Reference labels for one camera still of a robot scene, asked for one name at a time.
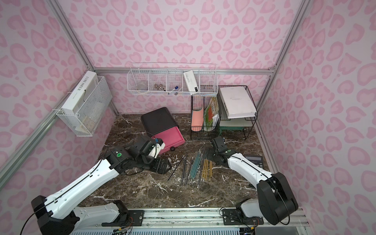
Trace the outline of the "pink top drawer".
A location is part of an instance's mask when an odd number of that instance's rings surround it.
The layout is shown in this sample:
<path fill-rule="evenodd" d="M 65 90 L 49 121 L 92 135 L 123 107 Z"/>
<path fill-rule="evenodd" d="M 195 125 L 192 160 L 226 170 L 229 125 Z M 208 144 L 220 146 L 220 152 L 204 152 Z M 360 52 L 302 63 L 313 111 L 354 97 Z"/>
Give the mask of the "pink top drawer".
<path fill-rule="evenodd" d="M 168 151 L 174 151 L 177 147 L 183 145 L 186 141 L 183 138 L 179 128 L 177 126 L 156 134 L 153 139 L 162 139 L 165 147 L 160 151 L 160 155 Z"/>

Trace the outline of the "black pink drawer cabinet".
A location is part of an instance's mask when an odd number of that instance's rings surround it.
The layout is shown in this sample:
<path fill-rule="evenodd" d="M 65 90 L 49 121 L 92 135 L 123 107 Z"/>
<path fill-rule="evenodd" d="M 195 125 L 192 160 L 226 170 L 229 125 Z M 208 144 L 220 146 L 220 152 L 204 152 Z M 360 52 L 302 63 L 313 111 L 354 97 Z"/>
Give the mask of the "black pink drawer cabinet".
<path fill-rule="evenodd" d="M 166 107 L 142 115 L 141 122 L 147 135 L 151 138 L 171 127 L 177 126 L 179 128 L 178 123 Z"/>

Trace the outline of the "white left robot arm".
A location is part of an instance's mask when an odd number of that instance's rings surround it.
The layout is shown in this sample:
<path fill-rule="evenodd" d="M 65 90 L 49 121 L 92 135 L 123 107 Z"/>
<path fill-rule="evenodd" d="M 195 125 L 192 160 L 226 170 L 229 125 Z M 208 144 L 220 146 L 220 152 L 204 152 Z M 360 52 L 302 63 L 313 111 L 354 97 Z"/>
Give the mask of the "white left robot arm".
<path fill-rule="evenodd" d="M 108 150 L 91 169 L 65 188 L 48 197 L 37 196 L 32 202 L 34 215 L 43 235 L 69 235 L 90 226 L 132 227 L 136 216 L 120 200 L 107 205 L 79 207 L 90 194 L 108 181 L 128 170 L 139 168 L 158 174 L 171 169 L 167 159 L 158 155 L 166 143 L 161 138 L 140 136 L 133 145 L 118 146 Z"/>

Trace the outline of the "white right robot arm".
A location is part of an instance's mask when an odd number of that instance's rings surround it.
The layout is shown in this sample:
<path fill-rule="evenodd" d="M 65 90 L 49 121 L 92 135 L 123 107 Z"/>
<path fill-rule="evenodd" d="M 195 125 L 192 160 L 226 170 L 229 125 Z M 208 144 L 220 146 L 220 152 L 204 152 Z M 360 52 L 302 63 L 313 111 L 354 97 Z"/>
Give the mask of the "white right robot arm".
<path fill-rule="evenodd" d="M 270 224 L 277 225 L 298 210 L 297 200 L 282 173 L 271 173 L 252 163 L 241 153 L 229 149 L 221 136 L 212 139 L 211 144 L 213 150 L 209 159 L 216 165 L 237 172 L 257 191 L 257 200 L 246 199 L 237 204 L 241 222 L 262 217 Z"/>

